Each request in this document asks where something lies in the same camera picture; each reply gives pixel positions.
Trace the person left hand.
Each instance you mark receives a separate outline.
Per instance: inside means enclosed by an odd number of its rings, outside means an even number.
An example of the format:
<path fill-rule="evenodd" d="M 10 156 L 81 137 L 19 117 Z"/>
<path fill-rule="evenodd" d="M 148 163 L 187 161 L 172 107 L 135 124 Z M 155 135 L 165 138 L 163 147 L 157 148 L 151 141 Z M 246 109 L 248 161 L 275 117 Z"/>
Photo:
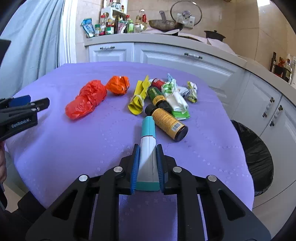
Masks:
<path fill-rule="evenodd" d="M 3 183 L 7 177 L 6 158 L 4 150 L 4 142 L 0 143 L 0 182 Z"/>

